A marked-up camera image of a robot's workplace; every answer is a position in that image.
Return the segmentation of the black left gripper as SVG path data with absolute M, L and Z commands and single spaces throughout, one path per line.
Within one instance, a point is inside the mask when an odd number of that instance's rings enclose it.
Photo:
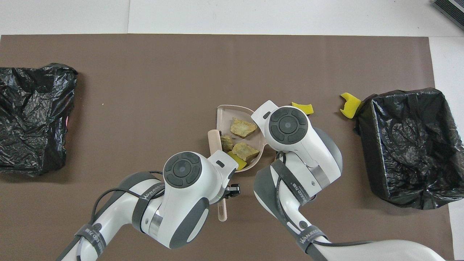
M 240 184 L 235 183 L 232 185 L 227 185 L 227 187 L 224 190 L 222 199 L 229 199 L 230 197 L 236 197 L 241 194 L 240 190 Z

